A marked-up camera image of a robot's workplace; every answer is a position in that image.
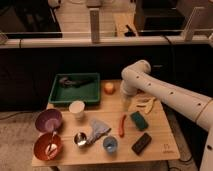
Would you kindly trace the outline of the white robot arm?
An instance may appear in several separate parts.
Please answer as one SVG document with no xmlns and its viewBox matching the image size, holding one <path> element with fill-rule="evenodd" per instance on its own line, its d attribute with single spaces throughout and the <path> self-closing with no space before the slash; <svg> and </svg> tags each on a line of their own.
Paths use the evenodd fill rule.
<svg viewBox="0 0 213 171">
<path fill-rule="evenodd" d="M 158 80 L 150 72 L 146 60 L 125 67 L 121 72 L 121 94 L 128 99 L 142 90 L 206 130 L 208 137 L 200 171 L 213 171 L 213 98 Z"/>
</svg>

